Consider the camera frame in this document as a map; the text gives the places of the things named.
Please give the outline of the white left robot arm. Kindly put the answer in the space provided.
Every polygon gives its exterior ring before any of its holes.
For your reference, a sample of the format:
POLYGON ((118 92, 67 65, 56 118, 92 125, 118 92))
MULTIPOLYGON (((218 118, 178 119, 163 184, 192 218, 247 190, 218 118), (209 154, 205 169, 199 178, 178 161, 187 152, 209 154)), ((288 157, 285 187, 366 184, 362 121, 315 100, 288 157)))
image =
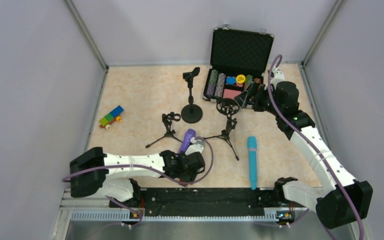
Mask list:
POLYGON ((135 177, 179 179, 182 183, 195 181, 206 167, 201 151, 190 154, 164 150, 150 155, 115 155, 102 147, 93 147, 69 163, 73 198, 94 194, 125 202, 138 198, 140 187, 135 177))

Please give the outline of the purple toy microphone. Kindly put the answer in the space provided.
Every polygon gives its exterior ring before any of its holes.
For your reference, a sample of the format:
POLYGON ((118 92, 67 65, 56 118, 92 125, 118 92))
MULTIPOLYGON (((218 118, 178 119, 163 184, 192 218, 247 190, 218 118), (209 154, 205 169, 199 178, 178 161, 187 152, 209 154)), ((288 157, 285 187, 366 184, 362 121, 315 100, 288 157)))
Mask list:
POLYGON ((195 130, 193 130, 193 129, 191 129, 191 128, 189 128, 186 132, 185 132, 185 134, 184 134, 184 136, 183 136, 183 141, 182 141, 182 143, 181 143, 181 146, 180 146, 180 148, 179 148, 179 150, 178 150, 178 154, 180 154, 180 153, 186 153, 186 151, 187 151, 187 149, 189 148, 189 145, 190 145, 190 143, 191 143, 191 139, 192 138, 194 138, 196 136, 196 131, 195 130))

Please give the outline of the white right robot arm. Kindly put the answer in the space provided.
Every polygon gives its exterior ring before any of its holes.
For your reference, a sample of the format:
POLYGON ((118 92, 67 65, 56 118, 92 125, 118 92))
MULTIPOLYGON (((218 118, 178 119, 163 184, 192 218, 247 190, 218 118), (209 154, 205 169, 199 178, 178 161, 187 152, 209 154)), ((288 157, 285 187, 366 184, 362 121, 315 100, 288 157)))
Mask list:
POLYGON ((252 102, 254 111, 273 114, 278 129, 300 150, 322 186, 316 190, 294 177, 282 177, 274 184, 278 200, 315 212, 327 229, 356 222, 362 232, 373 188, 349 173, 326 145, 312 118, 300 109, 296 85, 289 81, 270 86, 253 83, 250 89, 256 95, 241 93, 234 98, 236 104, 241 107, 252 102))

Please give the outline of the shock mount tripod mic stand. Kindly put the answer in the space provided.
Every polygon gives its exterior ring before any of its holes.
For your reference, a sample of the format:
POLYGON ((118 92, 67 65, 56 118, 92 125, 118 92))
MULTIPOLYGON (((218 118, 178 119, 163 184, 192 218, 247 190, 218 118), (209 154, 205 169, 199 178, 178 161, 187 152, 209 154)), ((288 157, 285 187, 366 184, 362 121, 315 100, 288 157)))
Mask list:
POLYGON ((204 139, 209 140, 209 139, 217 138, 217 139, 224 140, 228 144, 228 146, 232 149, 235 159, 239 161, 240 158, 237 155, 231 143, 230 133, 232 130, 236 128, 237 119, 233 118, 233 116, 239 112, 240 106, 234 99, 222 98, 217 101, 216 109, 220 114, 222 114, 223 116, 226 116, 225 128, 221 131, 221 134, 205 137, 204 139))

